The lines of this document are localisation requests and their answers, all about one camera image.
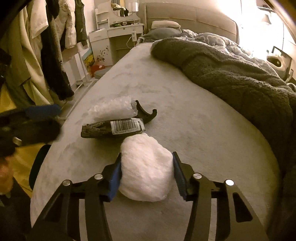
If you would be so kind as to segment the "white tissue wad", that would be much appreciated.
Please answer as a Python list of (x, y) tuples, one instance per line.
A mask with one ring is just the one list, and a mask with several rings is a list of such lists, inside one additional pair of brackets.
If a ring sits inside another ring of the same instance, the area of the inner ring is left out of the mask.
[(119, 191), (136, 201), (166, 199), (174, 180), (172, 153), (146, 133), (125, 138), (120, 150)]

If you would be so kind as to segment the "beige hanging coat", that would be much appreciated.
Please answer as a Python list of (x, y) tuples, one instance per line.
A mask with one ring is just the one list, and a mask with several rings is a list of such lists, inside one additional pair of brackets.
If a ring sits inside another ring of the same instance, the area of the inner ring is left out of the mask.
[(8, 54), (4, 85), (23, 108), (53, 104), (41, 65), (41, 33), (49, 26), (45, 1), (1, 1), (1, 56)]

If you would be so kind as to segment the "grey bed mattress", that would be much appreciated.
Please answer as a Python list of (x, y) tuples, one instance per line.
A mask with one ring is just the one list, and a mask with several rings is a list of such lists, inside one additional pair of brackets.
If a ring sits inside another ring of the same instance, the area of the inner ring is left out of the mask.
[[(121, 155), (120, 139), (82, 138), (81, 129), (94, 122), (87, 112), (97, 102), (129, 95), (144, 110), (157, 109), (145, 126), (148, 136), (209, 180), (233, 180), (266, 230), (279, 185), (278, 163), (267, 140), (226, 102), (153, 58), (150, 47), (133, 48), (95, 83), (62, 125), (34, 186), (32, 227), (64, 180), (86, 181)], [(79, 201), (80, 240), (88, 240), (84, 204)], [(175, 176), (163, 201), (131, 200), (118, 188), (112, 201), (104, 203), (111, 240), (185, 240), (192, 204), (180, 196)], [(215, 240), (216, 221), (213, 199), (208, 240)]]

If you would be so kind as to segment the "white clothes rack base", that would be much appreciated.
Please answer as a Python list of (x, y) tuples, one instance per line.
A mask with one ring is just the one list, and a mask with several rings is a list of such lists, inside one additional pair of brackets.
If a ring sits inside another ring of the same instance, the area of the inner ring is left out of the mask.
[(62, 106), (60, 118), (66, 120), (69, 115), (74, 111), (76, 106), (79, 104), (81, 99), (86, 95), (86, 93), (95, 85), (98, 80), (96, 78), (91, 78), (88, 81), (82, 82), (77, 86), (74, 91), (74, 96), (71, 100), (66, 101)]

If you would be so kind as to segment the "black hanging garment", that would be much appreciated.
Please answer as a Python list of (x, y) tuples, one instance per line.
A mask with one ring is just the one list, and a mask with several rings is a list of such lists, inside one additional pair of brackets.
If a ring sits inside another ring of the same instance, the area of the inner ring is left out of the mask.
[(41, 63), (44, 78), (60, 101), (71, 98), (74, 95), (70, 82), (63, 67), (63, 59), (60, 41), (57, 36), (55, 18), (59, 14), (58, 1), (45, 1), (48, 27), (41, 32), (42, 49)]

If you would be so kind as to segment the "grey padded stool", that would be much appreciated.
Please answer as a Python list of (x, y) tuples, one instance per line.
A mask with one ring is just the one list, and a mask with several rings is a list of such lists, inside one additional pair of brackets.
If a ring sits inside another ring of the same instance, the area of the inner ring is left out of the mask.
[(109, 70), (111, 69), (111, 67), (107, 67), (107, 68), (104, 68), (104, 69), (100, 69), (100, 70), (97, 70), (95, 71), (94, 73), (94, 77), (96, 79), (100, 79), (101, 77), (103, 77)]

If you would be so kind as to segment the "red box on floor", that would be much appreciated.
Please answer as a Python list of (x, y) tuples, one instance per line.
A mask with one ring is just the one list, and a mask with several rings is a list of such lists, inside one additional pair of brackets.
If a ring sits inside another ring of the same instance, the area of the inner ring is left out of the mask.
[(92, 75), (94, 75), (95, 72), (97, 72), (99, 70), (103, 70), (103, 69), (105, 69), (105, 66), (104, 65), (95, 65), (94, 64), (94, 65), (92, 65), (90, 67), (90, 70), (91, 70)]

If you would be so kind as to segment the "clear plastic bubble bag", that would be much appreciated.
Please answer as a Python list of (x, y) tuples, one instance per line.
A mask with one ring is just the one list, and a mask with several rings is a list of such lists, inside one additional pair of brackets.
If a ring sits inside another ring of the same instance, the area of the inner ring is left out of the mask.
[(95, 122), (132, 118), (138, 114), (136, 100), (121, 96), (97, 102), (87, 112)]

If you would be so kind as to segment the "black plastic hook clip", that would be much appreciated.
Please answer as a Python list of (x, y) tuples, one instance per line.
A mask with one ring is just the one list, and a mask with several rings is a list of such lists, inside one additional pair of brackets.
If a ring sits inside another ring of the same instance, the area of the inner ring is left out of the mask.
[(150, 121), (152, 121), (157, 116), (157, 109), (153, 109), (152, 113), (146, 112), (143, 107), (140, 105), (140, 102), (138, 100), (136, 102), (136, 108), (137, 108), (137, 115), (135, 118), (142, 119), (144, 124), (148, 124)]

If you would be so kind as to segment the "olive green hanging garment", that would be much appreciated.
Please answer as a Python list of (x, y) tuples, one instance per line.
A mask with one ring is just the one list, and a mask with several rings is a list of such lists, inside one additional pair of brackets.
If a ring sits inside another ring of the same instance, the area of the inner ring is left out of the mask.
[(81, 0), (75, 0), (75, 29), (77, 43), (87, 46), (87, 33), (85, 26), (84, 4)]

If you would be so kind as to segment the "dark grey fleece blanket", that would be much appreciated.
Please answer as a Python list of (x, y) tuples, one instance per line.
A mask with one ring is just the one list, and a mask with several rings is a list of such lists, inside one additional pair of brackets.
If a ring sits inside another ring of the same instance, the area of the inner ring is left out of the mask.
[(202, 42), (159, 40), (151, 55), (179, 68), (250, 121), (270, 144), (280, 168), (295, 165), (295, 92), (284, 81)]

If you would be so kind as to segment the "white dressing table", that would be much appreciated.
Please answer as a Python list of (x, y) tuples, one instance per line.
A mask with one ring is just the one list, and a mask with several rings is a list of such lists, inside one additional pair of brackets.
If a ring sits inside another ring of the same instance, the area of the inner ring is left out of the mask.
[(97, 30), (89, 33), (89, 40), (95, 61), (104, 66), (113, 66), (137, 42), (132, 41), (132, 32), (137, 39), (143, 35), (144, 24), (137, 15), (139, 1), (126, 1), (132, 11), (130, 16), (117, 16), (111, 8), (111, 1), (95, 1)]

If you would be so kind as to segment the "white cat bed pod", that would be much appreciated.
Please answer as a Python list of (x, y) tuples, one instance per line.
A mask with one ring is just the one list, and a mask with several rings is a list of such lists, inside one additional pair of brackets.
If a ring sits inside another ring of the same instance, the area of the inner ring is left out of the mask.
[(267, 55), (266, 60), (269, 66), (273, 68), (279, 76), (285, 75), (287, 65), (281, 55)]

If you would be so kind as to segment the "grey-blue pillow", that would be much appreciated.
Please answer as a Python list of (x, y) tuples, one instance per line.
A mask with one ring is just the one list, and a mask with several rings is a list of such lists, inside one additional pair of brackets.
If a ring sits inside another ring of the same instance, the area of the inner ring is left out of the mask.
[(169, 38), (172, 36), (176, 36), (182, 33), (181, 29), (174, 29), (174, 28), (157, 28), (150, 30), (147, 34), (144, 34), (143, 36), (138, 38), (139, 43), (145, 43), (145, 42), (154, 42), (157, 40)]

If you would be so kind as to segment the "grey upholstered headboard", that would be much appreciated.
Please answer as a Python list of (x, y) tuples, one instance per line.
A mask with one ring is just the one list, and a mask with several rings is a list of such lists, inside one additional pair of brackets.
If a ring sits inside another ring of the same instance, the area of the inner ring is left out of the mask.
[(211, 4), (198, 3), (193, 6), (170, 2), (145, 2), (137, 13), (145, 25), (144, 32), (152, 28), (153, 21), (175, 21), (182, 29), (195, 33), (215, 33), (239, 43), (239, 28), (234, 20), (215, 9)]

